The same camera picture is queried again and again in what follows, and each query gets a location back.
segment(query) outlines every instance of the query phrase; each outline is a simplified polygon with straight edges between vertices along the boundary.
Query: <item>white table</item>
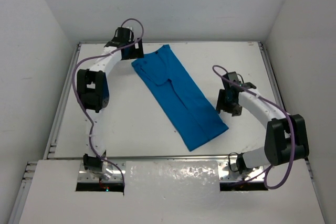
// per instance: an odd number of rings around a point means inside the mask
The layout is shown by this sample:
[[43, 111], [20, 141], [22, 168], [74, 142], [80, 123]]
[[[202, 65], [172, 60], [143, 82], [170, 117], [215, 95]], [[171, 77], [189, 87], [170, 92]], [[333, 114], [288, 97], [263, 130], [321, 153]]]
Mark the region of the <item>white table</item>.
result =
[[[124, 197], [75, 191], [79, 164], [39, 161], [20, 224], [323, 223], [303, 160], [294, 162], [281, 188], [245, 192], [219, 191], [216, 162], [127, 162]], [[285, 169], [271, 171], [270, 183], [280, 181]]]
[[[163, 44], [144, 44], [153, 52]], [[102, 52], [104, 44], [84, 44], [79, 60]], [[242, 74], [270, 100], [274, 95], [257, 42], [180, 42], [171, 49], [210, 103], [216, 107], [221, 79], [212, 65], [222, 65]], [[85, 69], [92, 61], [85, 62]], [[131, 61], [121, 61], [108, 76], [110, 102], [102, 118], [103, 134], [109, 157], [195, 156], [245, 152], [263, 146], [265, 129], [245, 109], [239, 117], [222, 112], [229, 130], [200, 148], [189, 152], [179, 133], [167, 118], [149, 89], [135, 73]], [[62, 123], [55, 137], [53, 157], [82, 157], [85, 153], [85, 116], [70, 90]]]
[[[221, 80], [211, 70], [214, 64], [242, 74], [245, 81], [255, 84], [265, 97], [279, 99], [273, 95], [274, 79], [268, 78], [267, 58], [262, 57], [257, 42], [170, 45], [213, 106], [222, 88]], [[102, 46], [81, 45], [79, 59], [100, 54]], [[152, 52], [161, 46], [145, 44], [144, 50]], [[242, 115], [235, 118], [222, 112], [221, 117], [229, 130], [189, 152], [129, 61], [118, 63], [108, 82], [110, 104], [103, 119], [103, 137], [108, 156], [128, 160], [125, 196], [113, 192], [75, 191], [80, 160], [55, 160], [81, 159], [85, 152], [85, 118], [67, 78], [45, 155], [49, 160], [39, 161], [37, 167], [31, 168], [35, 173], [25, 174], [28, 176], [28, 180], [23, 181], [25, 185], [30, 185], [33, 175], [34, 178], [29, 194], [25, 189], [20, 190], [19, 195], [28, 194], [28, 197], [25, 203], [23, 196], [18, 200], [13, 219], [20, 219], [21, 224], [324, 223], [302, 159], [294, 162], [289, 179], [277, 190], [219, 191], [215, 161], [220, 159], [218, 155], [253, 150], [264, 144], [265, 129], [247, 110], [243, 109]], [[167, 161], [162, 156], [172, 157]], [[142, 157], [154, 157], [154, 160]], [[173, 157], [184, 161], [171, 161]], [[284, 164], [273, 169], [269, 183], [279, 182], [286, 168]]]

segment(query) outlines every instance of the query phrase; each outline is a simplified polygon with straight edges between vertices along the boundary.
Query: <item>white surface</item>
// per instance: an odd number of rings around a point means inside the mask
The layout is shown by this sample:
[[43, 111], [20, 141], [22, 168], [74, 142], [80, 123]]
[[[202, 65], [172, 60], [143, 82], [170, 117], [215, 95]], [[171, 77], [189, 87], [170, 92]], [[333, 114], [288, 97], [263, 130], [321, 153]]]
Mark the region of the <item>white surface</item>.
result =
[[[20, 224], [323, 223], [303, 160], [278, 190], [220, 192], [214, 162], [127, 162], [125, 196], [75, 191], [80, 161], [39, 161]], [[285, 166], [274, 169], [271, 183]]]
[[0, 0], [0, 223], [42, 158], [73, 48], [44, 0]]
[[[172, 43], [173, 52], [215, 107], [223, 88], [212, 65], [223, 65], [242, 74], [271, 100], [274, 96], [256, 42]], [[101, 53], [103, 44], [82, 45], [79, 59]], [[144, 44], [145, 53], [162, 44]], [[85, 69], [91, 63], [86, 62]], [[250, 151], [264, 145], [266, 131], [247, 110], [239, 117], [221, 113], [229, 130], [200, 148], [189, 152], [160, 105], [135, 73], [131, 61], [121, 61], [108, 76], [110, 102], [102, 116], [103, 138], [108, 156], [222, 155]], [[82, 157], [85, 153], [85, 116], [74, 93], [68, 103], [57, 137], [55, 157]]]
[[74, 41], [110, 40], [129, 17], [145, 40], [264, 41], [284, 0], [46, 0]]
[[267, 47], [286, 108], [306, 121], [318, 195], [334, 223], [336, 0], [286, 0]]

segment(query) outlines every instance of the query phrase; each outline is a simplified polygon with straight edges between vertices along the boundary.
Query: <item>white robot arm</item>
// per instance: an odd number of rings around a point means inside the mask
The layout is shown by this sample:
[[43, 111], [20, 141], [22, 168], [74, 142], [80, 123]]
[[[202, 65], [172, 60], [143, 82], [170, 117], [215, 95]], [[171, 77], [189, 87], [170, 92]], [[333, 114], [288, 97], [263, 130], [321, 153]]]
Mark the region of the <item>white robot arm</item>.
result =
[[[115, 31], [114, 38], [105, 45], [103, 55], [133, 43], [134, 34], [132, 28], [119, 27]], [[120, 60], [137, 58], [143, 58], [142, 40], [126, 49], [118, 50], [110, 56], [98, 59], [89, 69], [80, 69], [77, 73], [77, 93], [79, 99], [95, 124], [90, 134], [92, 124], [86, 120], [88, 137], [86, 139], [86, 152], [83, 157], [86, 168], [90, 167], [93, 170], [100, 170], [102, 161], [97, 157], [97, 154], [100, 157], [104, 157], [106, 154], [105, 143], [100, 134], [102, 132], [102, 114], [109, 103], [107, 76]], [[95, 151], [91, 148], [90, 139]]]
[[[216, 110], [241, 115], [242, 108], [246, 108], [266, 129], [265, 146], [253, 151], [238, 154], [236, 160], [237, 172], [249, 172], [255, 167], [265, 165], [280, 165], [289, 162], [291, 141], [289, 126], [283, 111], [260, 100], [261, 96], [252, 83], [243, 83], [236, 72], [228, 72], [224, 79], [234, 82], [231, 85], [223, 80], [225, 89], [219, 91]], [[251, 89], [256, 95], [244, 91]], [[294, 160], [306, 158], [309, 155], [306, 125], [300, 115], [289, 115], [295, 134]]]

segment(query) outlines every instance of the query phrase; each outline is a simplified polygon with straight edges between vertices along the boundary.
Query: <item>folded garment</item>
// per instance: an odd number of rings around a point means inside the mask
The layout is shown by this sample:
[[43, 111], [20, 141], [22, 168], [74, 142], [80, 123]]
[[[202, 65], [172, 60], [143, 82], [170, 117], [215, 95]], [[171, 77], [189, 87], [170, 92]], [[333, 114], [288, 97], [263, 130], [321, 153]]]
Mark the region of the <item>folded garment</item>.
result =
[[228, 129], [169, 45], [135, 60], [132, 66], [175, 126], [189, 151]]

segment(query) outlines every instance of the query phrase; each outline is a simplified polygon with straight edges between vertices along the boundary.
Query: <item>white wall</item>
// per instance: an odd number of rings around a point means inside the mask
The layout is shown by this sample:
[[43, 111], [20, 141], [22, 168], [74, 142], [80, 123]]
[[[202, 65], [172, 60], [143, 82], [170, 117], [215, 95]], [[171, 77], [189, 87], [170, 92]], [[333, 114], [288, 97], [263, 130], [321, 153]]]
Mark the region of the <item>white wall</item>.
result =
[[42, 158], [73, 47], [44, 0], [0, 0], [0, 223]]
[[286, 0], [267, 40], [286, 108], [304, 116], [327, 221], [336, 220], [336, 0]]
[[148, 40], [265, 40], [284, 0], [46, 0], [66, 34], [108, 40], [128, 17]]

